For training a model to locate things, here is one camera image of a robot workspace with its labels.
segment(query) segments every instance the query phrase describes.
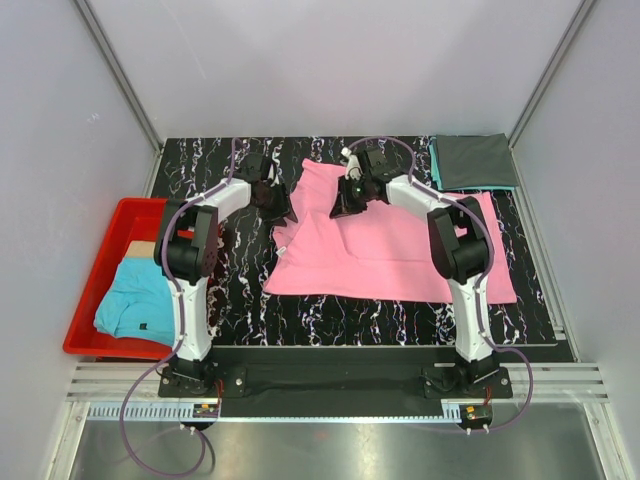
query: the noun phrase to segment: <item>red plastic bin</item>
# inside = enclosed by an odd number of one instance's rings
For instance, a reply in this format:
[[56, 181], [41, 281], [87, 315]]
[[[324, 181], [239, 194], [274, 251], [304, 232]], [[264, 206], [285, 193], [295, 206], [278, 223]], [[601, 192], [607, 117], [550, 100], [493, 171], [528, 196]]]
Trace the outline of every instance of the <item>red plastic bin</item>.
[[93, 326], [96, 310], [113, 283], [116, 269], [133, 240], [155, 241], [166, 199], [124, 198], [118, 203], [89, 280], [67, 332], [63, 349], [75, 355], [160, 360], [171, 349], [134, 338], [114, 338]]

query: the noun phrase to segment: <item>pink cloth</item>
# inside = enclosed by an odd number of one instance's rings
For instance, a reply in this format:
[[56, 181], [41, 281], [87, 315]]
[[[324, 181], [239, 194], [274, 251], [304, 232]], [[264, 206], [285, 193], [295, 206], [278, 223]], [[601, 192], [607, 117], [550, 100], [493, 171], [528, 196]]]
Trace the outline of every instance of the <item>pink cloth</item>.
[[[278, 249], [286, 251], [265, 284], [267, 293], [451, 303], [447, 281], [431, 261], [426, 219], [375, 201], [364, 213], [332, 220], [329, 212], [345, 167], [310, 160], [303, 166], [291, 194], [299, 223], [288, 221], [286, 227], [274, 229]], [[496, 251], [487, 287], [489, 303], [515, 303], [491, 197], [474, 197]]]

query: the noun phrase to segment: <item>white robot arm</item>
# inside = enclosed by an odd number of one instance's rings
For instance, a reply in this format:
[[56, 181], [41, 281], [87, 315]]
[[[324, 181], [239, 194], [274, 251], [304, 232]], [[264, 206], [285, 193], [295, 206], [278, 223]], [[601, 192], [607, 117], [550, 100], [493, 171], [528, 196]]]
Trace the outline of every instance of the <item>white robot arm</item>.
[[[385, 158], [379, 149], [357, 154], [343, 149], [347, 160], [344, 177], [338, 179], [338, 197], [331, 217], [366, 210], [367, 202], [382, 200], [406, 209], [429, 225], [431, 257], [436, 270], [448, 282], [456, 320], [456, 362], [464, 383], [475, 384], [492, 376], [499, 364], [491, 348], [487, 305], [488, 244], [481, 229], [452, 204], [462, 204], [484, 223], [473, 197], [457, 199], [409, 180], [402, 169]], [[457, 234], [459, 229], [466, 232]]]
[[[208, 329], [207, 283], [217, 259], [218, 225], [233, 212], [249, 205], [258, 207], [261, 217], [273, 224], [284, 218], [297, 221], [289, 195], [277, 175], [277, 163], [268, 157], [249, 154], [238, 173], [226, 186], [188, 208], [176, 222], [167, 244], [167, 263], [184, 301], [184, 331], [176, 286], [168, 285], [173, 299], [175, 339], [180, 346], [170, 361], [171, 373], [194, 382], [211, 382], [207, 356], [212, 337]], [[161, 245], [171, 218], [189, 200], [169, 200], [163, 212], [154, 258], [162, 265]]]

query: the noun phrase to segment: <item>teal cloth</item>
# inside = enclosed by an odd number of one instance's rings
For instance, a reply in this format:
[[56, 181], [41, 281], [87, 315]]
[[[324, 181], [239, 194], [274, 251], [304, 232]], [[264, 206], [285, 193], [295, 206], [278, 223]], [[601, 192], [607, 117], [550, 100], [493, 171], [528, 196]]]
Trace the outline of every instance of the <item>teal cloth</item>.
[[440, 177], [440, 169], [438, 168], [438, 155], [436, 154], [436, 149], [433, 146], [433, 139], [431, 142], [429, 142], [429, 155], [431, 155], [431, 178], [433, 179], [434, 182], [436, 182], [436, 185], [438, 186], [438, 190], [440, 191], [446, 191], [446, 190], [453, 190], [453, 191], [461, 191], [464, 192], [466, 190], [489, 190], [489, 191], [493, 191], [493, 190], [507, 190], [512, 192], [513, 190], [515, 190], [515, 187], [505, 187], [505, 186], [495, 186], [495, 185], [480, 185], [477, 187], [463, 187], [463, 188], [450, 188], [450, 189], [446, 189], [446, 188], [442, 188], [442, 178]]
[[113, 337], [173, 346], [173, 304], [167, 279], [151, 258], [125, 257], [93, 325]]

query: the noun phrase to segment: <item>dark gray cloth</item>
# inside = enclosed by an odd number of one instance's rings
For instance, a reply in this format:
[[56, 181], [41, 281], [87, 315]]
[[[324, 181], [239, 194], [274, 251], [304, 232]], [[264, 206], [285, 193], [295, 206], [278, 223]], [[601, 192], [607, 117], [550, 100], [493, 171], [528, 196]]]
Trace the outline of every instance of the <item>dark gray cloth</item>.
[[434, 142], [444, 190], [516, 187], [507, 137], [437, 135]]

